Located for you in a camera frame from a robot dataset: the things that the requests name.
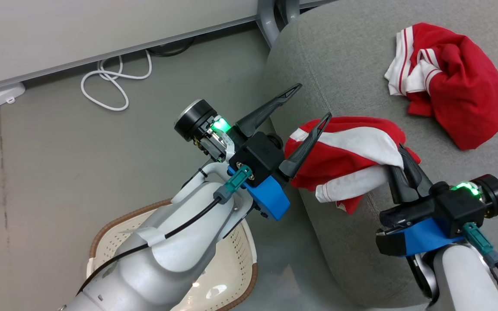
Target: laundry basket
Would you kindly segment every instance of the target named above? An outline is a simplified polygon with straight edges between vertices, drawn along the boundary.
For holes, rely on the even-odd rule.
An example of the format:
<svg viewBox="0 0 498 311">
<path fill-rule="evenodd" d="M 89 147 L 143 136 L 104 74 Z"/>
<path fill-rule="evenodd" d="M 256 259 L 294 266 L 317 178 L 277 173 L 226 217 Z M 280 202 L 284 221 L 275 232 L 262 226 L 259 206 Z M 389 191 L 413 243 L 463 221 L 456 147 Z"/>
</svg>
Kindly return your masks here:
<svg viewBox="0 0 498 311">
<path fill-rule="evenodd" d="M 111 221 L 91 244 L 86 277 L 112 258 L 116 249 L 130 236 L 125 230 L 138 228 L 158 207 L 160 201 Z M 203 274 L 172 311 L 227 311 L 244 301 L 257 282 L 257 252 L 249 225 L 243 220 L 216 244 L 216 254 Z"/>
</svg>

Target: sofa cushion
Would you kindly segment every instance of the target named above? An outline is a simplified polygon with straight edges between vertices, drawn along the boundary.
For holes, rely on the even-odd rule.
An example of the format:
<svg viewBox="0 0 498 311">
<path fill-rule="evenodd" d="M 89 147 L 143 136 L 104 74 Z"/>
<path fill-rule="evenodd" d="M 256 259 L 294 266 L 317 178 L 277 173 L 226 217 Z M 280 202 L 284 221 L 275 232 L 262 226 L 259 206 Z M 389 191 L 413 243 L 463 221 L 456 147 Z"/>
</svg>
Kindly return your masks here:
<svg viewBox="0 0 498 311">
<path fill-rule="evenodd" d="M 419 22 L 469 36 L 498 69 L 498 2 L 343 0 L 320 6 L 283 29 L 268 58 L 266 96 L 303 84 L 272 117 L 279 136 L 286 140 L 297 126 L 326 111 L 387 118 L 405 131 L 407 145 L 420 155 L 433 183 L 455 184 L 486 173 L 498 177 L 498 134 L 463 152 L 433 118 L 410 116 L 405 97 L 389 96 L 383 75 L 395 55 L 395 34 Z M 387 185 L 366 195 L 354 215 L 318 203 L 305 190 L 302 197 L 330 270 L 356 303 L 402 307 L 426 301 L 406 260 L 376 248 L 377 215 L 393 207 Z M 498 217 L 483 228 L 498 249 Z"/>
</svg>

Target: red and white shirt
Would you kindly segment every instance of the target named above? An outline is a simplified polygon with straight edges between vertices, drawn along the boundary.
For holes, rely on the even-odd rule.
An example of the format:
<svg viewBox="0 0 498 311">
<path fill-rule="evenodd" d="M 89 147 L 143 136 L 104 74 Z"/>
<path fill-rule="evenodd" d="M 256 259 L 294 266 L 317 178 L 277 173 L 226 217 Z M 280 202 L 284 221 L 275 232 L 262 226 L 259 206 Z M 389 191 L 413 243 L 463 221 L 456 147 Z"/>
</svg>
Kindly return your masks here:
<svg viewBox="0 0 498 311">
<path fill-rule="evenodd" d="M 389 94 L 411 100 L 409 114 L 432 117 L 460 149 L 498 132 L 498 71 L 468 37 L 426 23 L 401 30 L 385 73 Z"/>
<path fill-rule="evenodd" d="M 286 157 L 301 145 L 318 121 L 301 126 L 289 136 Z M 387 183 L 384 165 L 403 168 L 398 146 L 404 143 L 405 133 L 389 120 L 332 118 L 292 185 L 314 191 L 322 203 L 337 202 L 339 208 L 352 214 L 364 194 Z M 420 162 L 411 150 L 409 153 Z"/>
</svg>

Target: chair leg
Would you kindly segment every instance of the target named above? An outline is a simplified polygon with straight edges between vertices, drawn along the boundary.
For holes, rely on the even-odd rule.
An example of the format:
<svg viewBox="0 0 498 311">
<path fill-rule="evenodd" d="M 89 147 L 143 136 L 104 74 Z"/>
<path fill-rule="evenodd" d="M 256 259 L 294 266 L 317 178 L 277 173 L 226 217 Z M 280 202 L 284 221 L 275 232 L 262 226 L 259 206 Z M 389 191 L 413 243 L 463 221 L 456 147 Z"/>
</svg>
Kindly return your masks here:
<svg viewBox="0 0 498 311">
<path fill-rule="evenodd" d="M 299 17 L 299 0 L 278 0 L 278 8 L 285 24 L 289 24 Z"/>
<path fill-rule="evenodd" d="M 257 6 L 257 24 L 269 47 L 272 47 L 280 31 L 274 17 L 275 0 L 259 0 Z"/>
</svg>

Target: wall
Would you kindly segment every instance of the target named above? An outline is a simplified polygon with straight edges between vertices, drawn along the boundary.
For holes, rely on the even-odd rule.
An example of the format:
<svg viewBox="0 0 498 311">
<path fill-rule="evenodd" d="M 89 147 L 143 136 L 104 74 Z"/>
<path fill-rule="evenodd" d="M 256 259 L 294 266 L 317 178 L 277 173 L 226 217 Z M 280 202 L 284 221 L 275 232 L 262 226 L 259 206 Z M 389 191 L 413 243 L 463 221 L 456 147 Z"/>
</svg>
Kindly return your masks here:
<svg viewBox="0 0 498 311">
<path fill-rule="evenodd" d="M 257 0 L 0 0 L 0 85 L 256 14 Z"/>
</svg>

